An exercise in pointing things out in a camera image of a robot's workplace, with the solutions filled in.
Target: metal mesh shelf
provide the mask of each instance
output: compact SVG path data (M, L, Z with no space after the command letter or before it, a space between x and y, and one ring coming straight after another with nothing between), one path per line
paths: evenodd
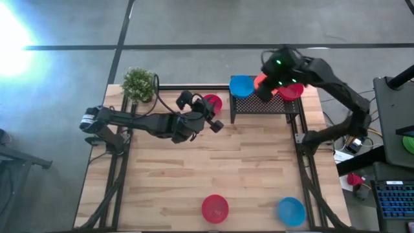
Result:
M251 94L248 98L241 99L232 96L230 93L230 107L234 114L298 114L298 100L286 101L276 94L271 101L265 103L255 94Z

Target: keyboard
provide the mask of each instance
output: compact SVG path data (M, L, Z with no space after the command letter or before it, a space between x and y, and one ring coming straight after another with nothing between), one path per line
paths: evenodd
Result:
M414 181L371 181L378 214L387 219L414 219Z

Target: green object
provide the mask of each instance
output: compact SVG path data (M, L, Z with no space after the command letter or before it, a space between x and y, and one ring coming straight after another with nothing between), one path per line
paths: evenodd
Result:
M149 102L154 96L154 74L143 68L130 69L121 85L126 95L134 104Z
M414 154L414 138L412 137L403 137L402 144L408 150L408 152Z

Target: small orange object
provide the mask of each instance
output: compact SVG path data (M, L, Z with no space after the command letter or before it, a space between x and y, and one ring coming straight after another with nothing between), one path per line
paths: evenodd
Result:
M254 89L257 90L259 88L260 83L266 78L266 75L263 74L262 72L256 76L256 78L254 79ZM275 95L278 92L277 89L274 89L272 91L272 94Z

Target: red object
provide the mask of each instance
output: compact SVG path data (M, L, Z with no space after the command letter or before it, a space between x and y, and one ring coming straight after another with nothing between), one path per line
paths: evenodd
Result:
M256 76L256 78L254 79L254 89L257 90L259 89L259 84L266 78L266 75L263 74L262 72ZM274 89L272 91L272 94L275 95L278 92L277 89Z
M284 100L293 101L299 98L304 90L304 86L300 83L289 85L288 87L280 87L279 94Z
M214 105L214 113L217 114L220 112L223 102L221 101L220 97L216 96L215 94L207 94L203 97L204 99L208 100L211 105Z
M355 175L351 173L351 174L348 174L347 176L347 182L349 185L355 186L358 184L362 184L364 180L359 175Z
M210 195L202 202L202 216L209 223L221 223L228 215L228 203L220 195Z

